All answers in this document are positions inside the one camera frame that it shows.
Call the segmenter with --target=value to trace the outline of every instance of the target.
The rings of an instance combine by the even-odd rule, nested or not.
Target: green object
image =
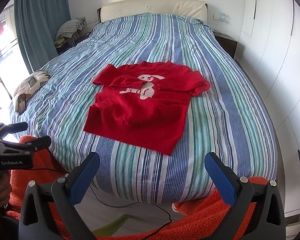
[[[123,224],[128,220],[129,217],[130,215],[122,214],[105,226],[92,231],[92,233],[95,236],[112,236],[116,231],[118,231],[120,227],[123,226]]]

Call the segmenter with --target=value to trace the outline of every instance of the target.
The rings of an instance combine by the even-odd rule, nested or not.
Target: white wardrobe
[[[286,217],[300,214],[300,7],[246,0],[235,59],[258,90],[280,144]]]

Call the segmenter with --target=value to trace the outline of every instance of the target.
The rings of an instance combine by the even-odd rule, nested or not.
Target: patterned pillow
[[[65,22],[57,32],[56,41],[61,38],[71,38],[77,30],[82,30],[86,24],[87,21],[84,17]]]
[[[28,78],[23,80],[20,85],[16,88],[13,93],[13,103],[14,109],[18,112],[18,97],[25,93],[26,94],[26,103],[29,99],[36,93],[47,81],[51,78],[43,70],[37,70],[33,72]]]

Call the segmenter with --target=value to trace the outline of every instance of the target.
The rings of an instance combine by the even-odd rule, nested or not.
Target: floor
[[[107,205],[124,206],[133,203],[133,201],[110,195],[94,187],[92,188],[99,200]],[[158,206],[171,215],[172,221],[184,217],[182,214],[174,212],[171,204],[159,204]],[[154,204],[137,203],[124,208],[108,207],[96,199],[90,188],[88,188],[82,202],[76,205],[75,208],[90,230],[106,225],[121,214],[131,215],[132,217],[126,221],[114,236],[145,233],[169,222],[169,215]]]

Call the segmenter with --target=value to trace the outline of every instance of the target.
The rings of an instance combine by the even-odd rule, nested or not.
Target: phone screen
[[[18,113],[22,114],[26,110],[26,94],[18,96]]]

